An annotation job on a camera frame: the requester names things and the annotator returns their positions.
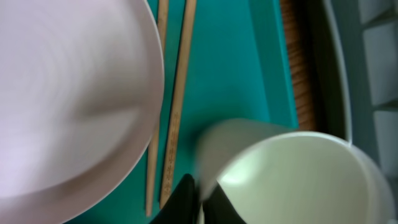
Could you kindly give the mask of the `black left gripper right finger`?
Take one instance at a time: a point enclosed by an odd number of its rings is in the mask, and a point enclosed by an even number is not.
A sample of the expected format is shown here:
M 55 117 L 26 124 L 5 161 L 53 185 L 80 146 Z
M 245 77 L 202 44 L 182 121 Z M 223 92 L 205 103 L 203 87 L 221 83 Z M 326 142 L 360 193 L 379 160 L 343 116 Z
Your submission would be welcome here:
M 203 202 L 203 213 L 205 224 L 246 224 L 218 184 Z

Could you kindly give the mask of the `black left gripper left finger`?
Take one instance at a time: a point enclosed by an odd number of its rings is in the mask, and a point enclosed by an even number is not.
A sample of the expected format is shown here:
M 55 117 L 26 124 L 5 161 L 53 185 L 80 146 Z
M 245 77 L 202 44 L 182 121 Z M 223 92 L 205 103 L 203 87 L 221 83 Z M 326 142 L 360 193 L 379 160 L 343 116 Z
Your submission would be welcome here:
M 193 224 L 197 202 L 195 179 L 185 174 L 150 224 Z

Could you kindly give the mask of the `white paper cup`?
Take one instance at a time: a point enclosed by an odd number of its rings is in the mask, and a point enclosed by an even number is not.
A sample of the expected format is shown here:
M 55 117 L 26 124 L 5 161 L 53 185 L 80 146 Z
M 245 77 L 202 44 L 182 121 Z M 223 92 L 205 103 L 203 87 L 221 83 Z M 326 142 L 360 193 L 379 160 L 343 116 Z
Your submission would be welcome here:
M 344 139 L 248 119 L 207 129 L 197 144 L 200 198 L 220 185 L 246 223 L 396 223 L 375 162 Z

